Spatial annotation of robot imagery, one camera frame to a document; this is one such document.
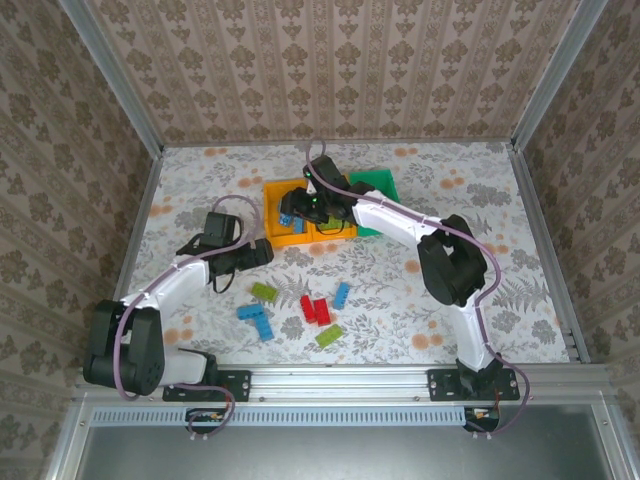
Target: green tray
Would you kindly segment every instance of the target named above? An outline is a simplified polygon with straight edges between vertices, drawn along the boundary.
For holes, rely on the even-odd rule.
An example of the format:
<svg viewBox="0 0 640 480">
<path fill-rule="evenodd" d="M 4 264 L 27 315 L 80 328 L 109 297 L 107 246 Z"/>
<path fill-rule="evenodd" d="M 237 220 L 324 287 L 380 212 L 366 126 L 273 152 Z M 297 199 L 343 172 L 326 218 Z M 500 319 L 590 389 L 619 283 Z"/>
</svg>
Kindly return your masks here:
<svg viewBox="0 0 640 480">
<path fill-rule="evenodd" d="M 393 182 L 393 175 L 391 175 L 391 170 L 350 173 L 349 181 L 352 185 L 356 182 L 365 182 L 369 185 L 373 185 L 377 190 L 380 190 L 391 200 L 400 203 L 400 200 L 398 199 L 398 192 L 396 192 L 396 185 Z M 370 237 L 371 235 L 380 235 L 380 232 L 373 230 L 372 228 L 358 227 L 359 237 Z"/>
</svg>

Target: patterned wallpaper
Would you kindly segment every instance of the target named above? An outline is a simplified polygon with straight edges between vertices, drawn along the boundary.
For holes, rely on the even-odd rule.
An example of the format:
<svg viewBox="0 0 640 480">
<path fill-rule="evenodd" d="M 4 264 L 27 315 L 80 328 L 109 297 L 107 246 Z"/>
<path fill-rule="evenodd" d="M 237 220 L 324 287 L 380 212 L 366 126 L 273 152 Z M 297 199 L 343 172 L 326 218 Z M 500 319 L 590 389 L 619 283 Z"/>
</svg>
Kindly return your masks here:
<svg viewBox="0 0 640 480">
<path fill-rule="evenodd" d="M 149 167 L 57 2 L 1 1 L 0 478 L 38 478 L 55 447 Z"/>
<path fill-rule="evenodd" d="M 610 1 L 526 158 L 595 361 L 640 439 L 640 2 Z"/>
<path fill-rule="evenodd" d="M 579 0 L 90 0 L 164 143 L 508 137 Z"/>
</svg>

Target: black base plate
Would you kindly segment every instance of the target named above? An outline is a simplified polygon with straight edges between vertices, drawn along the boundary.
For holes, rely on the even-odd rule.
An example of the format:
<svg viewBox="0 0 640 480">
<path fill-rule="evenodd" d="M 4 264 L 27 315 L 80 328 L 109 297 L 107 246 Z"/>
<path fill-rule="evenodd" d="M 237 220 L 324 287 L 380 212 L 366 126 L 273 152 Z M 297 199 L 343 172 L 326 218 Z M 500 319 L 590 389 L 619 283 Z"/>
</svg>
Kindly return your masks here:
<svg viewBox="0 0 640 480">
<path fill-rule="evenodd" d="M 248 402 L 251 392 L 250 370 L 220 370 L 218 372 L 218 386 L 233 393 L 236 402 Z M 183 390 L 181 388 L 165 387 L 162 392 L 165 402 L 224 402 L 224 394 L 211 390 Z"/>
<path fill-rule="evenodd" d="M 427 370 L 427 378 L 432 402 L 451 402 L 456 400 L 487 400 L 493 402 L 496 399 L 496 389 L 500 394 L 500 400 L 520 399 L 518 385 L 511 386 L 511 382 L 516 380 L 516 374 L 508 368 L 501 369 L 492 385 L 473 396 L 465 395 L 463 392 L 460 385 L 460 372 L 456 368 Z"/>
</svg>

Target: table surface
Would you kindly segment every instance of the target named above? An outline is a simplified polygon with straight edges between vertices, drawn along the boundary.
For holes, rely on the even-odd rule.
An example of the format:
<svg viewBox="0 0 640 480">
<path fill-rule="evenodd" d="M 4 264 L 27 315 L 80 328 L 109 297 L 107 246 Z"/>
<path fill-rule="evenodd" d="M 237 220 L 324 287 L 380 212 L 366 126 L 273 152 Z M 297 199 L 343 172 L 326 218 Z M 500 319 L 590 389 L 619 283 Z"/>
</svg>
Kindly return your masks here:
<svg viewBox="0 0 640 480">
<path fill-rule="evenodd" d="M 505 144 L 330 144 L 327 154 L 343 172 L 390 169 L 403 205 L 464 217 L 504 273 L 484 302 L 494 348 L 514 362 L 569 360 Z M 292 145 L 167 148 L 163 162 L 130 291 L 164 271 L 202 230 L 218 197 L 240 193 L 262 207 L 263 184 L 300 178 L 304 152 Z M 244 202 L 230 200 L 221 211 L 251 228 Z M 488 271 L 487 284 L 493 279 Z M 351 286 L 347 306 L 330 310 L 345 334 L 321 349 L 315 336 L 322 329 L 304 321 L 299 299 L 308 294 L 331 304 L 342 281 Z M 237 307 L 255 303 L 255 282 L 279 290 L 275 304 L 264 306 L 275 335 L 265 343 L 236 317 Z M 166 344 L 212 352 L 221 364 L 427 364 L 456 357 L 449 309 L 425 290 L 417 252 L 383 236 L 277 249 L 269 265 L 236 275 L 228 292 L 194 292 L 163 319 L 163 330 Z"/>
</svg>

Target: purple cable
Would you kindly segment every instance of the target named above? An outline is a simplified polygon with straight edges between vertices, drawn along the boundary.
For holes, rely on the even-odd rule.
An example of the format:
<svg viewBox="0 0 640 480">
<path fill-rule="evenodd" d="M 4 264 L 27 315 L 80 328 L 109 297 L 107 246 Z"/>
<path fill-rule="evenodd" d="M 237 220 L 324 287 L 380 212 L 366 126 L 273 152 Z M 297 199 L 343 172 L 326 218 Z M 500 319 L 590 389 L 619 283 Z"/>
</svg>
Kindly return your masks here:
<svg viewBox="0 0 640 480">
<path fill-rule="evenodd" d="M 218 425 L 213 432 L 207 434 L 210 437 L 213 437 L 214 435 L 217 435 L 218 433 L 220 433 L 224 429 L 224 427 L 226 427 L 227 424 L 231 421 L 231 417 L 233 417 L 233 412 L 235 412 L 235 410 L 236 410 L 236 397 L 234 397 L 233 393 L 231 393 L 226 388 L 214 387 L 214 386 L 208 386 L 208 385 L 188 385 L 188 384 L 185 384 L 185 383 L 178 383 L 178 384 L 176 384 L 174 386 L 177 387 L 177 388 L 182 388 L 184 390 L 213 390 L 213 391 L 216 391 L 216 392 L 224 393 L 225 395 L 227 395 L 229 397 L 229 399 L 231 400 L 231 406 L 229 407 L 229 412 L 227 413 L 226 418 L 223 419 L 222 422 L 220 422 L 220 425 Z M 187 430 L 189 430 L 189 433 L 191 433 L 191 434 L 195 434 L 196 433 L 196 432 L 193 431 L 193 421 L 197 417 L 200 417 L 202 415 L 206 415 L 206 413 L 207 412 L 205 412 L 205 411 L 193 412 L 193 414 L 189 418 L 189 423 L 187 424 Z"/>
<path fill-rule="evenodd" d="M 322 143 L 322 153 L 321 153 L 321 155 L 324 155 L 326 150 L 327 150 L 327 142 L 325 142 L 322 139 L 318 139 L 318 140 L 320 141 L 320 143 Z M 456 230 L 455 228 L 447 227 L 446 225 L 442 225 L 440 223 L 433 222 L 433 221 L 427 219 L 426 215 L 413 214 L 413 213 L 406 212 L 405 210 L 397 207 L 396 205 L 394 205 L 392 203 L 386 203 L 384 201 L 384 199 L 367 197 L 366 195 L 358 195 L 356 193 L 347 192 L 347 191 L 342 190 L 340 188 L 334 187 L 329 182 L 327 182 L 323 178 L 321 178 L 320 175 L 318 175 L 318 173 L 313 168 L 313 165 L 311 163 L 311 146 L 312 146 L 312 143 L 313 143 L 313 140 L 311 142 L 309 142 L 309 144 L 307 146 L 307 149 L 306 149 L 307 166 L 309 167 L 309 171 L 311 172 L 311 174 L 324 187 L 326 187 L 329 190 L 332 190 L 332 191 L 334 191 L 336 193 L 339 193 L 340 195 L 345 195 L 347 197 L 355 198 L 357 200 L 364 200 L 366 202 L 377 203 L 378 205 L 386 205 L 386 207 L 388 207 L 389 209 L 393 210 L 394 212 L 399 213 L 400 215 L 403 215 L 403 216 L 405 216 L 407 218 L 415 220 L 416 222 L 420 222 L 421 224 L 428 225 L 428 226 L 433 227 L 433 228 L 437 228 L 438 230 L 442 230 L 442 231 L 447 232 L 447 233 L 449 233 L 451 235 L 455 235 L 455 236 L 457 236 L 459 238 L 462 238 L 463 240 L 466 240 L 467 242 L 471 243 L 472 245 L 475 245 L 476 247 L 478 247 L 482 251 L 482 253 L 484 253 L 487 256 L 487 258 L 489 258 L 489 260 L 491 261 L 491 264 L 493 265 L 493 269 L 496 272 L 496 278 L 493 281 L 493 283 L 489 286 L 489 288 L 487 288 L 484 292 L 482 292 L 480 295 L 478 295 L 476 297 L 476 300 L 475 300 L 475 303 L 474 303 L 476 314 L 478 315 L 478 326 L 480 327 L 480 334 L 482 335 L 482 341 L 484 342 L 484 346 L 487 349 L 487 351 L 489 352 L 489 354 L 491 354 L 491 356 L 493 358 L 498 360 L 500 363 L 502 363 L 507 368 L 513 369 L 515 372 L 517 372 L 522 377 L 522 379 L 524 380 L 524 384 L 525 384 L 525 392 L 524 392 L 524 397 L 522 399 L 522 403 L 520 404 L 520 407 L 518 408 L 518 411 L 513 416 L 513 418 L 506 425 L 504 425 L 503 427 L 500 427 L 497 430 L 489 433 L 489 432 L 486 432 L 484 429 L 482 429 L 480 426 L 478 426 L 478 425 L 476 425 L 476 424 L 474 424 L 472 422 L 468 422 L 468 423 L 471 426 L 473 426 L 474 428 L 478 429 L 480 431 L 480 433 L 484 433 L 485 435 L 489 435 L 489 434 L 497 435 L 499 433 L 505 432 L 508 428 L 510 428 L 515 423 L 515 421 L 520 417 L 520 415 L 522 415 L 522 412 L 527 407 L 527 402 L 529 401 L 529 393 L 531 392 L 531 382 L 529 381 L 529 378 L 527 377 L 527 375 L 522 371 L 522 369 L 520 369 L 519 367 L 515 366 L 514 364 L 512 364 L 512 363 L 508 362 L 507 360 L 505 360 L 504 358 L 502 358 L 500 355 L 498 355 L 493 350 L 493 348 L 491 348 L 489 335 L 487 334 L 487 330 L 486 330 L 486 328 L 484 326 L 484 319 L 482 317 L 482 311 L 481 311 L 481 308 L 480 308 L 480 302 L 482 300 L 484 300 L 485 298 L 487 298 L 487 296 L 489 296 L 491 293 L 493 293 L 498 288 L 498 286 L 500 285 L 500 282 L 502 280 L 502 270 L 500 269 L 500 265 L 498 264 L 498 260 L 496 260 L 496 257 L 493 255 L 493 253 L 491 253 L 491 250 L 489 250 L 481 242 L 479 242 L 478 240 L 476 240 L 472 236 L 467 235 L 466 233 L 461 232 L 459 230 Z"/>
<path fill-rule="evenodd" d="M 165 281 L 175 272 L 186 267 L 187 265 L 197 262 L 198 260 L 202 260 L 203 258 L 213 257 L 214 255 L 220 255 L 221 253 L 231 252 L 232 250 L 236 250 L 255 239 L 255 236 L 258 233 L 258 225 L 260 224 L 260 211 L 258 210 L 258 206 L 250 198 L 244 197 L 242 195 L 225 195 L 224 197 L 220 197 L 213 204 L 211 211 L 215 211 L 216 207 L 220 204 L 220 202 L 231 199 L 231 198 L 244 200 L 253 207 L 253 211 L 255 214 L 255 222 L 254 222 L 252 231 L 247 233 L 244 236 L 244 238 L 240 240 L 238 243 L 236 243 L 235 245 L 232 245 L 230 247 L 219 248 L 218 250 L 214 250 L 212 252 L 201 253 L 200 255 L 196 255 L 194 257 L 183 260 L 177 265 L 172 265 L 171 268 L 166 270 L 159 277 L 157 277 L 153 282 L 151 282 L 149 286 L 147 286 L 147 288 L 144 290 L 144 292 L 142 292 L 140 295 L 134 298 L 133 301 L 129 304 L 129 306 L 125 309 L 124 313 L 122 314 L 122 317 L 120 318 L 120 323 L 118 324 L 118 329 L 116 330 L 115 345 L 113 347 L 113 380 L 116 385 L 116 390 L 118 390 L 118 393 L 124 400 L 134 401 L 140 396 L 140 395 L 131 396 L 127 394 L 127 392 L 125 391 L 122 385 L 122 377 L 120 374 L 120 347 L 122 343 L 122 337 L 123 337 L 124 329 L 127 325 L 127 321 L 129 320 L 129 316 L 131 315 L 131 312 L 133 312 L 133 309 L 136 308 L 136 305 L 138 305 L 145 298 L 146 295 L 153 293 L 153 291 L 163 281 Z M 215 387 L 215 388 L 206 387 L 206 388 L 200 388 L 200 390 L 202 389 L 216 390 L 218 388 L 219 387 Z"/>
</svg>

